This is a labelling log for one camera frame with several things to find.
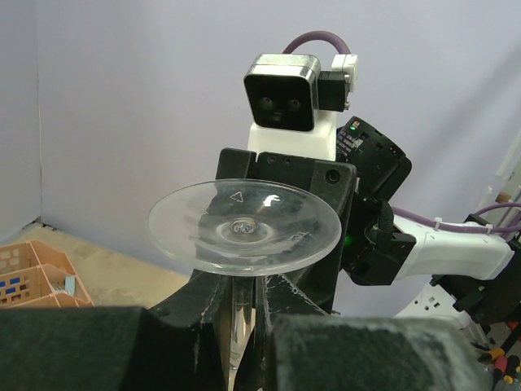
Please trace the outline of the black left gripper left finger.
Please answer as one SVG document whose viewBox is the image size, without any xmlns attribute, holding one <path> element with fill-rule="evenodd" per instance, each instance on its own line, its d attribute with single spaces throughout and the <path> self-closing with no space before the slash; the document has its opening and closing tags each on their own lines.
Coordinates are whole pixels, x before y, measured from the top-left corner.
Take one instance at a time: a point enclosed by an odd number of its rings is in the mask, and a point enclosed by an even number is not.
<svg viewBox="0 0 521 391">
<path fill-rule="evenodd" d="M 139 306 L 1 312 L 3 390 L 224 390 L 219 323 L 228 279 L 194 278 Z"/>
</svg>

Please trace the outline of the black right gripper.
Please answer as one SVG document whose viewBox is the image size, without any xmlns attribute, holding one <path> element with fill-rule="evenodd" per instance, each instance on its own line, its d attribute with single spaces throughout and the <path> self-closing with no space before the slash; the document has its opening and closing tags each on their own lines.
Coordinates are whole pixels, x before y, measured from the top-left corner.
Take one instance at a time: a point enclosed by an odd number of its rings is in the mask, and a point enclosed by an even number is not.
<svg viewBox="0 0 521 391">
<path fill-rule="evenodd" d="M 223 149 L 215 194 L 199 220 L 206 272 L 285 275 L 329 314 L 355 178 L 345 163 Z"/>
</svg>

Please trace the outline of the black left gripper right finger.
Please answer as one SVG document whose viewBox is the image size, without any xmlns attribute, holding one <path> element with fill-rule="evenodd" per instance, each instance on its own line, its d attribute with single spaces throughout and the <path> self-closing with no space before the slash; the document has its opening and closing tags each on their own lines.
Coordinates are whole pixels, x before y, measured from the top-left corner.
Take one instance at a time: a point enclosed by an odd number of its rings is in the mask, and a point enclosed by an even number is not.
<svg viewBox="0 0 521 391">
<path fill-rule="evenodd" d="M 256 281 L 240 390 L 489 390 L 463 334 L 434 319 L 325 313 L 285 275 Z"/>
</svg>

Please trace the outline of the pink tinted wine glass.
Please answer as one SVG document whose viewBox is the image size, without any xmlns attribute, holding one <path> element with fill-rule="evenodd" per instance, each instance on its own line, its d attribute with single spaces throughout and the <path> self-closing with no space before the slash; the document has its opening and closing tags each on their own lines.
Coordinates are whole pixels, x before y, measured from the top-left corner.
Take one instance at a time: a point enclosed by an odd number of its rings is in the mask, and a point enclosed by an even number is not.
<svg viewBox="0 0 521 391">
<path fill-rule="evenodd" d="M 291 281 L 339 244 L 341 222 L 324 200 L 301 189 L 253 179 L 184 187 L 158 201 L 147 219 L 154 245 L 189 282 L 154 306 L 181 354 L 189 390 L 256 389 L 261 344 L 271 326 L 269 294 L 289 296 L 287 313 L 319 312 Z"/>
</svg>

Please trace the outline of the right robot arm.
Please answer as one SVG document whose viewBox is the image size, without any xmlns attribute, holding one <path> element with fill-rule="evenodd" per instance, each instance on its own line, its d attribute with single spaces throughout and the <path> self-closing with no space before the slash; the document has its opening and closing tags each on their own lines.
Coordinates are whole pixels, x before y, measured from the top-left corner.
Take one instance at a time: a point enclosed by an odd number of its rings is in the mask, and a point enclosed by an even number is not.
<svg viewBox="0 0 521 391">
<path fill-rule="evenodd" d="M 324 260 L 288 275 L 324 310 L 332 307 L 340 271 L 361 286 L 427 275 L 429 283 L 403 317 L 443 319 L 460 328 L 519 320 L 519 227 L 492 226 L 481 213 L 450 224 L 392 208 L 389 201 L 411 169 L 392 140 L 355 116 L 337 129 L 335 162 L 226 148 L 217 178 L 280 182 L 333 201 L 354 186 L 341 215 L 344 240 Z"/>
</svg>

